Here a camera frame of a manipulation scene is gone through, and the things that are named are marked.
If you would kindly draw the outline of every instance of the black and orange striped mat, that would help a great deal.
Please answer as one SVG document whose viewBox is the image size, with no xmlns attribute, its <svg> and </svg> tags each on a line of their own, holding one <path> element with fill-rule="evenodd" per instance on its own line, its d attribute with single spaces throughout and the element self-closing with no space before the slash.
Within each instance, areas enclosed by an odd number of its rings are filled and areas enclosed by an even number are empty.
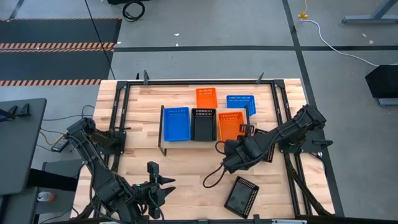
<svg viewBox="0 0 398 224">
<path fill-rule="evenodd" d="M 98 85 L 107 79 L 121 19 L 0 21 L 0 86 Z"/>
</svg>

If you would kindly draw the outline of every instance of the orange plastic basket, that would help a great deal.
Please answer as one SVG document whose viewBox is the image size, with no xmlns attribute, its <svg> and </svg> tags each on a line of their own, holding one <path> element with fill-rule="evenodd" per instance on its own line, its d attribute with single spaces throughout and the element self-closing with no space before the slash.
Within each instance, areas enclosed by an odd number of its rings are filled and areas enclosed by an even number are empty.
<svg viewBox="0 0 398 224">
<path fill-rule="evenodd" d="M 216 88 L 197 88 L 197 108 L 218 108 Z"/>
<path fill-rule="evenodd" d="M 244 134 L 239 131 L 239 127 L 243 123 L 242 111 L 218 113 L 218 129 L 220 130 L 221 140 L 236 140 L 238 135 Z"/>
</svg>

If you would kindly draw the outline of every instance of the blue plastic basket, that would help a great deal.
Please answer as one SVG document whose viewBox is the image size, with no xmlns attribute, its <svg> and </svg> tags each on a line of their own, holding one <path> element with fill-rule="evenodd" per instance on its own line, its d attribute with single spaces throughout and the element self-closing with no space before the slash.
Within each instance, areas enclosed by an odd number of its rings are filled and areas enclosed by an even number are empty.
<svg viewBox="0 0 398 224">
<path fill-rule="evenodd" d="M 191 140 L 189 122 L 189 108 L 166 108 L 163 110 L 163 138 L 164 141 Z"/>
<path fill-rule="evenodd" d="M 249 106 L 249 115 L 256 113 L 256 103 L 254 102 L 254 96 L 252 95 L 228 95 L 226 96 L 226 107 L 227 108 L 244 108 L 246 105 Z"/>
</svg>

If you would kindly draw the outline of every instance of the concrete floor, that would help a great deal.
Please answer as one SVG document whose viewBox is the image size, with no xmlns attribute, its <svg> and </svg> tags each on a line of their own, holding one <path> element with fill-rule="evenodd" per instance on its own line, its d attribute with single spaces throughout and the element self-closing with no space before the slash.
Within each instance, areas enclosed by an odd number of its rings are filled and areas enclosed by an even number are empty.
<svg viewBox="0 0 398 224">
<path fill-rule="evenodd" d="M 398 25 L 344 25 L 346 14 L 369 14 L 382 1 L 309 1 L 310 19 L 322 27 L 332 45 L 398 45 Z M 0 2 L 0 19 L 7 19 L 16 0 Z M 118 17 L 116 6 L 88 0 L 94 17 Z M 123 21 L 119 47 L 201 45 L 287 45 L 292 39 L 284 7 L 278 0 L 152 0 L 136 23 Z M 319 45 L 317 28 L 300 23 L 302 0 L 289 0 L 300 45 Z M 398 14 L 398 5 L 390 12 Z M 88 17 L 83 1 L 25 0 L 17 17 Z M 374 63 L 397 63 L 398 51 L 350 52 Z M 398 108 L 381 108 L 372 99 L 364 77 L 374 67 L 335 52 L 304 52 L 304 60 L 319 110 L 328 122 L 325 134 L 334 144 L 331 162 L 347 217 L 398 220 Z M 114 53 L 116 78 L 135 78 L 146 69 L 153 78 L 301 78 L 295 52 L 123 52 Z M 45 117 L 81 113 L 83 105 L 95 105 L 98 86 L 0 87 L 0 100 L 45 97 Z M 90 108 L 85 114 L 91 114 Z M 63 131 L 79 118 L 46 121 L 43 128 Z M 39 144 L 44 144 L 40 137 Z M 37 149 L 33 167 L 44 161 L 79 158 L 76 152 L 61 154 Z"/>
</svg>

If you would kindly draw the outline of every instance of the black plastic basket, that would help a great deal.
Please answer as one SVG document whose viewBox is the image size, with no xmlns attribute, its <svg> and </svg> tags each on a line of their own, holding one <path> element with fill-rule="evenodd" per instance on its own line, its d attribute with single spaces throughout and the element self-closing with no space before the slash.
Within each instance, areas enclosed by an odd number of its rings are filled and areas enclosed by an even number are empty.
<svg viewBox="0 0 398 224">
<path fill-rule="evenodd" d="M 192 109 L 191 140 L 217 140 L 217 116 L 215 109 Z"/>
<path fill-rule="evenodd" d="M 237 176 L 224 207 L 242 218 L 248 218 L 259 189 L 254 183 Z"/>
<path fill-rule="evenodd" d="M 254 134 L 267 134 L 268 131 L 265 130 L 261 130 L 256 128 L 254 130 Z M 273 144 L 271 146 L 271 148 L 269 149 L 269 152 L 266 154 L 266 156 L 263 158 L 263 161 L 265 162 L 272 162 L 272 160 L 274 159 L 274 151 L 275 151 L 275 144 Z"/>
</svg>

